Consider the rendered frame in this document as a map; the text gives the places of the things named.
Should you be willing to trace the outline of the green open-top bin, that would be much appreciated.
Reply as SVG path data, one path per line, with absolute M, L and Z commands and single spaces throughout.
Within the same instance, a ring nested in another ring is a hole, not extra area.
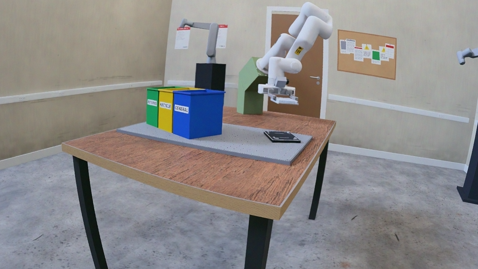
M 160 89 L 181 88 L 178 86 L 170 87 L 146 87 L 147 89 L 147 107 L 146 107 L 146 123 L 158 128 L 159 116 L 159 94 Z

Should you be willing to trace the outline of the blue bin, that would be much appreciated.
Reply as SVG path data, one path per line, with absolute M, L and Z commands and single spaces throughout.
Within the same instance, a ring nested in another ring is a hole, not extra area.
M 178 90 L 174 93 L 173 133 L 186 139 L 222 134 L 223 91 Z

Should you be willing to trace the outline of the yellow open-top bin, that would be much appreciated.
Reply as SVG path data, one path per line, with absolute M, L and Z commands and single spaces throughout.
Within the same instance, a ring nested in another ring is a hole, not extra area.
M 158 128 L 173 133 L 174 120 L 174 93 L 178 90 L 203 90 L 193 87 L 181 87 L 173 89 L 160 89 Z

